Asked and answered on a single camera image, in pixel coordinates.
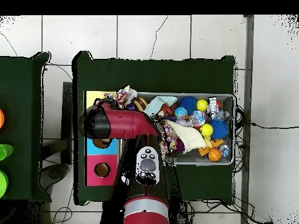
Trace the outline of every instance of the blue ball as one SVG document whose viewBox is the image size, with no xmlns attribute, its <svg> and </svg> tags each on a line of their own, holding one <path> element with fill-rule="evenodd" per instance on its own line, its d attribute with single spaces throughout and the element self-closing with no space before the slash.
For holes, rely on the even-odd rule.
<svg viewBox="0 0 299 224">
<path fill-rule="evenodd" d="M 213 127 L 212 139 L 223 139 L 228 135 L 227 123 L 222 120 L 211 120 L 209 122 Z"/>
<path fill-rule="evenodd" d="M 187 115 L 187 110 L 185 108 L 183 108 L 183 107 L 178 107 L 175 110 L 175 117 L 178 120 L 184 120 L 186 115 Z"/>
<path fill-rule="evenodd" d="M 179 106 L 185 108 L 188 115 L 192 115 L 192 113 L 196 110 L 196 103 L 196 98 L 192 96 L 186 96 L 181 98 Z"/>
</svg>

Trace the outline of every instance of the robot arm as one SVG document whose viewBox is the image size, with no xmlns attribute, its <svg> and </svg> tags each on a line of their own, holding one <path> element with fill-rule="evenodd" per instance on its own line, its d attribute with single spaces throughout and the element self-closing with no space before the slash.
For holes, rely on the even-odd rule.
<svg viewBox="0 0 299 224">
<path fill-rule="evenodd" d="M 101 224 L 117 224 L 119 220 L 112 220 L 116 215 L 118 219 L 122 215 L 123 224 L 169 224 L 158 132 L 151 119 L 141 112 L 118 110 L 112 100 L 102 99 L 86 109 L 78 122 L 87 138 L 126 139 Z"/>
</svg>

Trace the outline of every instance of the yellow ball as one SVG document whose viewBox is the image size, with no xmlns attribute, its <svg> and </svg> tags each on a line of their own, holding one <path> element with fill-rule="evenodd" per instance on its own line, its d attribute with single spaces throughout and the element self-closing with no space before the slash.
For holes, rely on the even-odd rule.
<svg viewBox="0 0 299 224">
<path fill-rule="evenodd" d="M 204 124 L 200 127 L 199 132 L 202 134 L 202 136 L 209 137 L 213 133 L 213 127 L 210 124 Z"/>
<path fill-rule="evenodd" d="M 198 111 L 206 111 L 208 108 L 208 102 L 204 99 L 198 100 L 196 108 Z"/>
</svg>

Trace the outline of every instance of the blue spiky ball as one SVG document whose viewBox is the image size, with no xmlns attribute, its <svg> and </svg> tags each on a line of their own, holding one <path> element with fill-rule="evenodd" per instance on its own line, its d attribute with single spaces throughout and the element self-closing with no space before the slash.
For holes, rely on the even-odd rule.
<svg viewBox="0 0 299 224">
<path fill-rule="evenodd" d="M 192 96 L 186 96 L 181 98 L 179 106 L 185 108 L 188 112 L 188 115 L 192 115 L 196 110 L 196 103 L 196 98 Z"/>
<path fill-rule="evenodd" d="M 212 139 L 219 140 L 223 139 L 228 135 L 227 123 L 222 120 L 211 120 L 209 122 L 213 127 Z"/>
</svg>

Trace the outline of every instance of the pink panel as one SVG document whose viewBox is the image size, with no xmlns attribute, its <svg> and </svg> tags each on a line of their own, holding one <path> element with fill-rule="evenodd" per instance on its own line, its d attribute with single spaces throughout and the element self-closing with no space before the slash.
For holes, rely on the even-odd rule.
<svg viewBox="0 0 299 224">
<path fill-rule="evenodd" d="M 107 163 L 110 173 L 105 178 L 95 174 L 98 163 Z M 112 186 L 117 172 L 117 155 L 88 155 L 87 156 L 87 186 Z"/>
</svg>

